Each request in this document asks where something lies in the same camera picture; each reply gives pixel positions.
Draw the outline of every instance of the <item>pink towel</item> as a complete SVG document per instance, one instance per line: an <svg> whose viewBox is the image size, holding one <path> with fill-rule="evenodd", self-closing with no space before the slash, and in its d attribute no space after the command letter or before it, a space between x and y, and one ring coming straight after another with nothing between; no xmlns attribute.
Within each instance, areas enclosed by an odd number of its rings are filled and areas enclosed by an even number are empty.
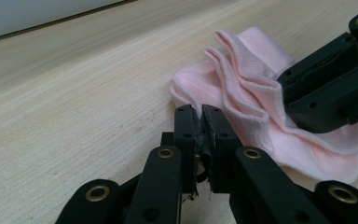
<svg viewBox="0 0 358 224"><path fill-rule="evenodd" d="M298 129L286 116L278 76L294 64L258 28L237 36L218 30L228 56L206 48L209 61L178 71L171 94L176 106L220 107L245 146L260 147L280 165L319 180L351 183L358 176L358 123L331 133Z"/></svg>

